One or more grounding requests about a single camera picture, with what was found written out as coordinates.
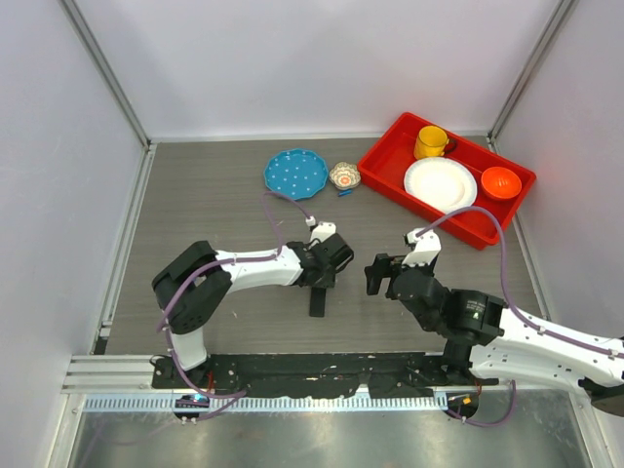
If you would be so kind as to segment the black remote control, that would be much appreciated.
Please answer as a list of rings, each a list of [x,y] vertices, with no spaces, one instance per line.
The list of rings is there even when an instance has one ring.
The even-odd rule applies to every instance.
[[[312,318],[324,318],[326,314],[327,290],[312,288],[310,292],[309,316]]]

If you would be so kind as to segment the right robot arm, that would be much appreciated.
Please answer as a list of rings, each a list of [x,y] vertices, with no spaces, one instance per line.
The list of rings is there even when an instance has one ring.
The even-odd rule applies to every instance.
[[[433,262],[408,264],[378,254],[365,269],[366,291],[399,301],[426,332],[443,337],[440,362],[453,385],[479,379],[527,380],[585,394],[607,414],[623,414],[623,341],[577,331],[514,309],[494,295],[448,289]]]

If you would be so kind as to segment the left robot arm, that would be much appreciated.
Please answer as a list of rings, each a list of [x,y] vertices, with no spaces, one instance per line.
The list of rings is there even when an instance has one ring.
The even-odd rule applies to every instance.
[[[337,233],[245,253],[193,243],[152,280],[163,313],[157,329],[166,334],[176,384],[195,389],[206,381],[203,327],[227,295],[263,287],[306,288],[308,315],[323,318],[327,290],[353,259],[354,251]]]

